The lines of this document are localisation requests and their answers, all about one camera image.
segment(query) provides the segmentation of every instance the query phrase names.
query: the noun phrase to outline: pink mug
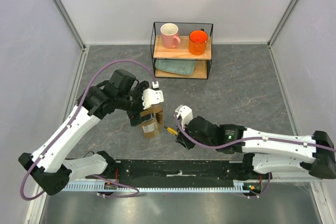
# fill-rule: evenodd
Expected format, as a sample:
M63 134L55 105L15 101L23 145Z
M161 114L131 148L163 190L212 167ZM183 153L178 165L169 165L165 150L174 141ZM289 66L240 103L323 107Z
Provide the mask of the pink mug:
M161 26L161 38L165 48L175 48L181 43L178 30L177 25L173 23L166 23Z

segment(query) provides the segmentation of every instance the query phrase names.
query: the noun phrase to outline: cardboard box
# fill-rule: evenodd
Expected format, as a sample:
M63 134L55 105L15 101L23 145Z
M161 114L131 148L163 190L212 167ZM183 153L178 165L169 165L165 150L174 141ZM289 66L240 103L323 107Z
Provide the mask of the cardboard box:
M158 136L163 128L163 109L160 105L152 105L140 113L145 121L140 124L143 135L146 138Z

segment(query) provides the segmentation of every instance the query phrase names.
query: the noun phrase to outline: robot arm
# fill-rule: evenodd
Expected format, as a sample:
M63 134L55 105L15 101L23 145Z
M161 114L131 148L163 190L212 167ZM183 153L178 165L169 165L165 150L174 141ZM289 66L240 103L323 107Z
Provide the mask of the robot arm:
M28 170L38 157L41 158L31 175L49 195L61 191L69 181L92 174L102 174L107 169L113 170L116 162L104 151L79 159L66 160L66 157L93 126L115 109L126 111L131 126L137 126L146 120L140 116L140 113L160 102L163 102L163 94L159 90L158 83L153 83L153 89L150 89L147 81L139 83L131 73L122 69L116 70L109 81L101 82L89 89L79 114L71 124L69 121L77 110L77 105L46 143L32 154L23 153L19 162ZM45 155L41 155L64 127L68 130Z
M308 171L311 176L317 178L336 178L334 152L309 146L319 144L333 148L326 132L315 131L313 135L291 136L256 131L234 124L217 126L200 116L193 118L192 110L183 105L179 106L175 113L181 119L182 129L201 144L219 146L242 139L239 143L218 148L217 151L226 154L246 153L243 163L254 172L265 174ZM181 131L178 131L176 141L188 149L195 146Z

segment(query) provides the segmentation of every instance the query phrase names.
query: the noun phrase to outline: gray floor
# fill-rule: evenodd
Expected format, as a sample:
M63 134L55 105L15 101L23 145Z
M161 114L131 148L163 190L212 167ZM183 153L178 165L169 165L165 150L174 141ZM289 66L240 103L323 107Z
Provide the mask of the gray floor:
M151 66L149 46L92 46L79 94L94 73L109 61L135 59ZM97 82L124 68L139 80L150 76L138 66L121 63ZM291 134L288 114L266 45L214 45L208 80L159 79L164 92L165 124L175 127L174 109L185 104L217 124L234 123L261 131ZM168 132L146 139L130 127L122 111L106 116L78 143L71 157L107 151L114 158L241 159L195 147L186 150ZM228 194L149 194L129 199L101 199L89 193L48 197L41 224L89 223L320 223L310 189L271 184L260 199Z

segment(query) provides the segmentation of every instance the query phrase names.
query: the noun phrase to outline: orange cup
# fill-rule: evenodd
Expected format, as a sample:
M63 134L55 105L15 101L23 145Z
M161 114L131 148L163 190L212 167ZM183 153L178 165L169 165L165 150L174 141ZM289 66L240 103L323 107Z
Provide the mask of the orange cup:
M193 55L202 55L205 52L208 34L204 29L192 31L189 35L189 52Z

